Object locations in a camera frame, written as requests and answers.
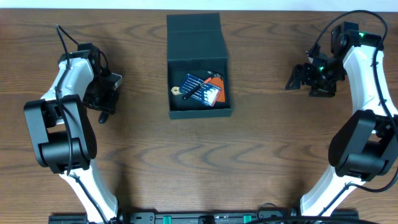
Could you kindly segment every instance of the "black mounting bar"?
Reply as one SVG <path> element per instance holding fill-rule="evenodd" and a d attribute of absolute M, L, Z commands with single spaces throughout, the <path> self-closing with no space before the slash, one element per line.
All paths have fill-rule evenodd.
<path fill-rule="evenodd" d="M 379 141 L 369 140 L 373 130 Z M 389 171 L 398 157 L 397 146 L 387 117 L 357 110 L 331 140 L 329 163 L 339 177 L 350 175 L 371 181 Z"/>
<path fill-rule="evenodd" d="M 277 209 L 264 209 L 259 211 L 258 217 L 272 218 L 272 217 L 287 217 L 281 212 L 287 214 L 287 210 L 280 208 Z M 357 211 L 351 210 L 335 210 L 331 217 L 345 218 L 359 220 L 359 214 Z M 236 224 L 236 223 L 249 223 L 256 221 L 257 214 L 254 211 L 251 212 L 224 212 L 224 213 L 153 213 L 153 212 L 137 212 L 130 214 L 129 224 Z M 90 224 L 88 223 L 86 215 L 52 215 L 49 217 L 49 224 Z"/>
<path fill-rule="evenodd" d="M 311 86 L 310 96 L 333 97 L 336 95 L 337 81 L 344 81 L 347 74 L 343 67 L 343 59 L 352 47 L 367 45 L 375 47 L 381 37 L 359 31 L 359 25 L 343 22 L 331 32 L 330 51 L 332 58 L 320 52 L 318 44 L 309 51 L 307 56 L 311 63 L 296 65 L 286 84 L 286 90 L 299 90 L 301 85 Z"/>
<path fill-rule="evenodd" d="M 88 169 L 90 160 L 97 154 L 93 128 L 79 95 L 67 95 L 60 99 L 66 107 L 73 144 L 72 168 Z M 42 167 L 50 167 L 54 174 L 62 173 L 68 166 L 69 147 L 66 131 L 49 133 L 62 119 L 55 100 L 36 100 L 25 104 L 24 113 L 36 160 Z"/>

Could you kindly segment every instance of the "table surface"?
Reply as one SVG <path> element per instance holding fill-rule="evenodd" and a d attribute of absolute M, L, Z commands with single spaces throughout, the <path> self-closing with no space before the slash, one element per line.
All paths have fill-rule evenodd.
<path fill-rule="evenodd" d="M 83 213 L 72 189 L 35 160 L 23 114 L 58 73 L 61 24 L 79 42 L 97 45 L 110 69 L 124 76 L 117 113 L 98 124 L 99 168 L 129 211 L 255 210 L 288 207 L 308 192 L 328 165 L 328 145 L 351 116 L 349 81 L 334 98 L 309 98 L 309 87 L 285 91 L 293 66 L 338 12 L 220 12 L 229 52 L 234 111 L 230 118 L 170 120 L 167 96 L 167 14 L 196 11 L 0 10 L 0 223 L 46 223 L 51 213 Z M 398 104 L 398 14 L 389 24 L 384 71 Z M 346 18 L 381 33 L 380 23 Z M 330 33 L 322 38 L 326 52 Z M 68 48 L 75 46 L 68 41 Z M 368 187 L 382 187 L 395 165 Z M 398 188 L 355 190 L 341 208 L 360 217 L 398 222 Z"/>

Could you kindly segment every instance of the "dark green box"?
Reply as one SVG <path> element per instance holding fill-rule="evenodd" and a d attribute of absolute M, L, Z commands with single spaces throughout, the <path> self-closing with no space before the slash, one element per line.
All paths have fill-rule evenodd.
<path fill-rule="evenodd" d="M 188 73 L 205 80 L 208 70 L 224 76 L 225 103 L 216 102 L 211 107 L 171 93 Z M 167 16 L 167 84 L 170 119 L 231 116 L 228 53 L 218 13 Z"/>

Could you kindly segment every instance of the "box lid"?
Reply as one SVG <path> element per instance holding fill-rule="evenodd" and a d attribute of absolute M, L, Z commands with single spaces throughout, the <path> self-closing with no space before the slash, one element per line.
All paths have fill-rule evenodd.
<path fill-rule="evenodd" d="M 220 14 L 167 16 L 167 60 L 227 58 Z"/>

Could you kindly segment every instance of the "green connector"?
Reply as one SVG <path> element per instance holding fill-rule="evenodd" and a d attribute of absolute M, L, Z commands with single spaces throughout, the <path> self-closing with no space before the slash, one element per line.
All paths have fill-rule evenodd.
<path fill-rule="evenodd" d="M 251 215 L 244 215 L 243 216 L 243 223 L 251 222 Z"/>
<path fill-rule="evenodd" d="M 163 224 L 172 224 L 172 217 L 163 217 Z"/>

